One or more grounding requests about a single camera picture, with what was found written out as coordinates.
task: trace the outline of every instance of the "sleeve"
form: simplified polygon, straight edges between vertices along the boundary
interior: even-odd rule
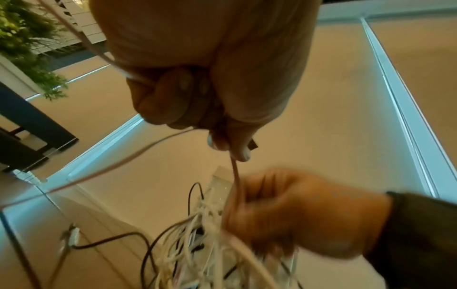
[[[393,209],[365,256],[390,289],[457,288],[457,206],[388,192]]]

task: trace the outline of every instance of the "green foliage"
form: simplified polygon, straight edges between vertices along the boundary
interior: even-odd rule
[[[40,86],[44,97],[65,97],[66,79],[46,69],[47,58],[33,53],[39,45],[60,39],[57,21],[36,13],[38,7],[24,0],[0,0],[0,53]]]

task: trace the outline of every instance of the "hand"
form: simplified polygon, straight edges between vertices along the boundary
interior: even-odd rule
[[[386,194],[340,185],[291,169],[270,169],[232,188],[222,226],[254,250],[296,246],[348,259],[368,253],[391,211]]]
[[[308,58],[320,0],[90,0],[148,122],[210,130],[209,144],[250,158],[247,144],[278,117]]]

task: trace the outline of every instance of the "dark sleeve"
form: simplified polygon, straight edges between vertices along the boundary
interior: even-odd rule
[[[388,194],[393,209],[367,260],[390,289],[457,289],[457,206]]]

